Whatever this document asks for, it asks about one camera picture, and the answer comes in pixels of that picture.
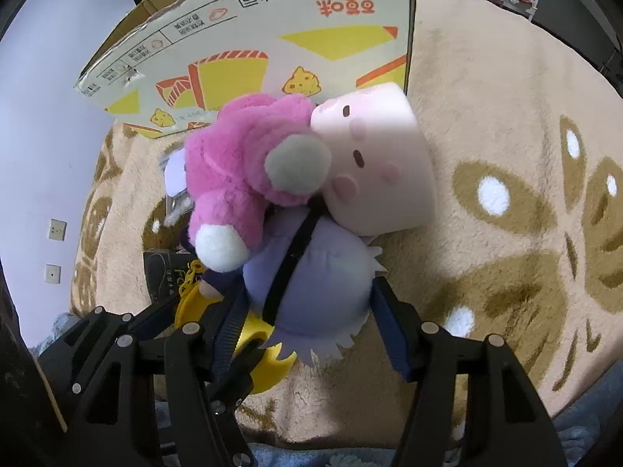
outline blue fabric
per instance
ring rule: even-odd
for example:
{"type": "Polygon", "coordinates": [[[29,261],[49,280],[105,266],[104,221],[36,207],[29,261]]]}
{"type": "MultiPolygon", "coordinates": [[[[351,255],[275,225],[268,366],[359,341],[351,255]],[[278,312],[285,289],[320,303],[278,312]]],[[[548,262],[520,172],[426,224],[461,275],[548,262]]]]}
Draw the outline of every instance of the blue fabric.
{"type": "Polygon", "coordinates": [[[289,451],[265,444],[250,444],[261,467],[355,467],[369,465],[386,467],[394,458],[393,449],[344,448],[289,451]]]}
{"type": "Polygon", "coordinates": [[[623,400],[623,361],[618,360],[554,419],[569,467],[593,446],[623,400]]]}

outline cartoon cheese character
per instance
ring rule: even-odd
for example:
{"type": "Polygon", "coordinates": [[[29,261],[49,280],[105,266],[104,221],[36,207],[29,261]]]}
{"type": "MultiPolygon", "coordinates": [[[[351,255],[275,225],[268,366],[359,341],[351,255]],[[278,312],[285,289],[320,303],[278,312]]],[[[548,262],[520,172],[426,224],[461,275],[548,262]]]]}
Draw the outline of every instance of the cartoon cheese character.
{"type": "Polygon", "coordinates": [[[175,124],[175,120],[173,119],[172,115],[170,115],[168,112],[164,112],[161,109],[156,109],[156,111],[150,117],[150,122],[160,126],[161,128],[166,128],[175,124]]]}
{"type": "Polygon", "coordinates": [[[320,88],[318,77],[316,77],[315,74],[303,67],[297,67],[296,70],[292,72],[292,77],[285,82],[281,90],[286,95],[301,93],[305,96],[312,96],[320,93],[322,89],[320,88]]]}
{"type": "Polygon", "coordinates": [[[311,115],[311,128],[333,155],[323,196],[338,224],[357,235],[380,235],[431,220],[431,158],[398,85],[330,99],[311,115]]]}

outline electrical outlet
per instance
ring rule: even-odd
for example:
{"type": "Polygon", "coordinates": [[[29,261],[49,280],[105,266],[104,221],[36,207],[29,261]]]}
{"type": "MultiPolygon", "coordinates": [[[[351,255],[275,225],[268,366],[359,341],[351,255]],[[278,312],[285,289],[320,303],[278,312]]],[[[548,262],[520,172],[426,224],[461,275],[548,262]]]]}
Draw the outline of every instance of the electrical outlet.
{"type": "Polygon", "coordinates": [[[58,221],[58,219],[50,219],[50,231],[48,232],[48,238],[50,240],[65,240],[66,228],[66,222],[58,221]]]}
{"type": "Polygon", "coordinates": [[[46,265],[46,283],[60,284],[60,267],[58,265],[46,265]]]}

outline white plush paw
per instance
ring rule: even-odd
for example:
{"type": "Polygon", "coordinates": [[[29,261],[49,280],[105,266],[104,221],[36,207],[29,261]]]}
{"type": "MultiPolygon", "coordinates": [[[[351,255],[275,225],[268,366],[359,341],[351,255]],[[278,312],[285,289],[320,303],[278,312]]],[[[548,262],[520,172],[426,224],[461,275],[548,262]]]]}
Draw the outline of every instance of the white plush paw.
{"type": "Polygon", "coordinates": [[[290,135],[264,162],[273,189],[300,196],[318,191],[330,167],[331,151],[313,135],[290,135]]]}
{"type": "Polygon", "coordinates": [[[215,272],[236,270],[250,257],[232,225],[201,225],[195,235],[195,251],[201,263],[215,272]]]}

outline yellow plastic piece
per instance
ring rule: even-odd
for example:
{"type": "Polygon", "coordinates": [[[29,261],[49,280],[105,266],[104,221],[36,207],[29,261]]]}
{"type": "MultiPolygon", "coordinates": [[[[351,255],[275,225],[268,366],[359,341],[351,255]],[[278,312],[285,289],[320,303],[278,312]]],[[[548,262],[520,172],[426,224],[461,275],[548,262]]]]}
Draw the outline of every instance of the yellow plastic piece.
{"type": "Polygon", "coordinates": [[[291,33],[281,38],[329,61],[341,60],[395,40],[398,29],[392,26],[365,25],[321,28],[291,33]]]}
{"type": "MultiPolygon", "coordinates": [[[[190,321],[200,320],[201,315],[208,305],[222,300],[220,295],[212,297],[204,297],[201,295],[199,292],[199,284],[193,283],[192,281],[194,279],[195,270],[197,272],[203,272],[205,268],[200,270],[199,266],[195,266],[194,270],[193,265],[195,263],[201,265],[198,261],[192,262],[191,269],[186,273],[185,282],[180,286],[180,296],[182,300],[175,314],[175,328],[180,328],[190,321]]],[[[238,353],[246,344],[254,339],[267,340],[273,329],[274,327],[250,312],[247,315],[244,326],[242,326],[242,333],[238,339],[238,344],[236,345],[234,353],[238,353]]],[[[294,362],[297,360],[297,356],[293,353],[285,360],[277,360],[276,358],[280,351],[281,344],[266,349],[264,357],[251,372],[251,379],[253,380],[253,391],[251,393],[265,392],[282,379],[285,379],[288,375],[292,365],[294,365],[294,362]]]]}

